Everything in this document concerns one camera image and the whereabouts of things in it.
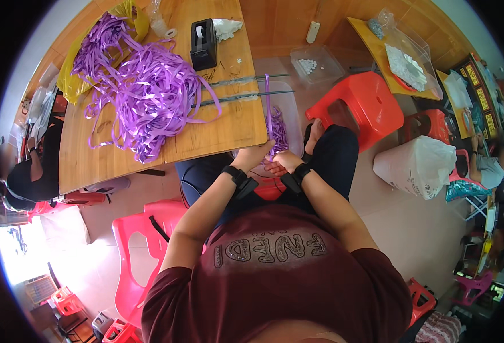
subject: gray shirt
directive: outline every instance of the gray shirt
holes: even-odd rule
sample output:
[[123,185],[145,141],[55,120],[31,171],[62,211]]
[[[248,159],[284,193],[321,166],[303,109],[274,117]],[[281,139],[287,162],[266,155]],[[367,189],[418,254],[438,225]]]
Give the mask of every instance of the gray shirt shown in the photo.
[[481,172],[481,184],[489,189],[498,187],[504,177],[504,171],[496,157],[477,154],[477,170]]

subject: dark pants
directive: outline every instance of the dark pants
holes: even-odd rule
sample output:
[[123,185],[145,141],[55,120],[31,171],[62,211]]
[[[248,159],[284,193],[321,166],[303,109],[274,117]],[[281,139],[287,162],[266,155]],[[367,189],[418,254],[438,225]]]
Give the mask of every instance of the dark pants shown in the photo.
[[[326,183],[349,200],[349,190],[352,186],[355,164],[358,156],[357,136],[348,128],[331,125],[318,140],[313,156],[308,165],[315,170]],[[180,180],[192,184],[203,194],[221,173],[223,167],[231,164],[233,158],[227,154],[217,154],[194,160],[176,163]],[[199,194],[190,185],[182,184],[187,202],[192,205]],[[268,204],[286,204],[295,206],[307,213],[317,215],[313,206],[304,194],[297,196],[286,189],[277,200],[263,200],[255,192],[250,192],[244,198],[232,199],[228,204],[217,226],[227,222],[239,213]]]

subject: maroon t-shirt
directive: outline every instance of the maroon t-shirt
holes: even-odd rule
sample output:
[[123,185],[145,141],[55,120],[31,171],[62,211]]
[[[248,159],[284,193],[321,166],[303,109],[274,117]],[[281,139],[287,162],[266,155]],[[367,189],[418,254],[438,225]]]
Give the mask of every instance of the maroon t-shirt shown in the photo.
[[145,342],[248,342],[276,320],[309,320],[349,343],[394,342],[408,287],[370,248],[347,252],[319,218],[287,205],[220,226],[193,269],[161,271],[142,314]]

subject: tape roll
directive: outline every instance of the tape roll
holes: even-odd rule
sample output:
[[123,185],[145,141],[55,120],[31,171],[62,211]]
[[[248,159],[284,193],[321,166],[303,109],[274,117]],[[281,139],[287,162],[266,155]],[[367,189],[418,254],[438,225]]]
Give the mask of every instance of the tape roll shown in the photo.
[[166,39],[174,38],[177,34],[178,34],[178,30],[170,29],[170,30],[166,31],[164,38],[166,38]]

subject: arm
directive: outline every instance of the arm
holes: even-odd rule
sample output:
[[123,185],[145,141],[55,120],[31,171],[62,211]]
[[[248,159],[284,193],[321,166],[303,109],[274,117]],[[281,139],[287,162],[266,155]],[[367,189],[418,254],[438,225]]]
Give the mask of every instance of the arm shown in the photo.
[[[296,167],[303,161],[289,151],[279,153],[273,158],[273,163],[266,167],[275,175],[284,168],[289,173],[294,173]],[[334,188],[317,174],[314,170],[303,178],[301,183],[303,192],[317,212],[319,218],[324,220],[345,249],[352,252],[361,248],[378,249],[370,236],[365,223],[353,209],[351,204]]]
[[[472,150],[476,153],[479,147],[479,134],[471,137]],[[481,171],[477,170],[477,154],[471,154],[471,159],[469,160],[469,178],[481,182]]]
[[[31,150],[33,147],[35,147],[35,138],[31,137],[27,141],[27,150]],[[36,181],[42,177],[42,165],[41,165],[41,160],[38,157],[37,151],[33,150],[31,152],[31,160],[33,164],[31,165],[31,181]]]
[[[248,173],[274,144],[275,141],[269,141],[264,145],[242,149],[231,165]],[[160,271],[171,267],[193,268],[201,256],[204,241],[214,230],[236,187],[231,175],[221,173],[187,210],[170,237]]]

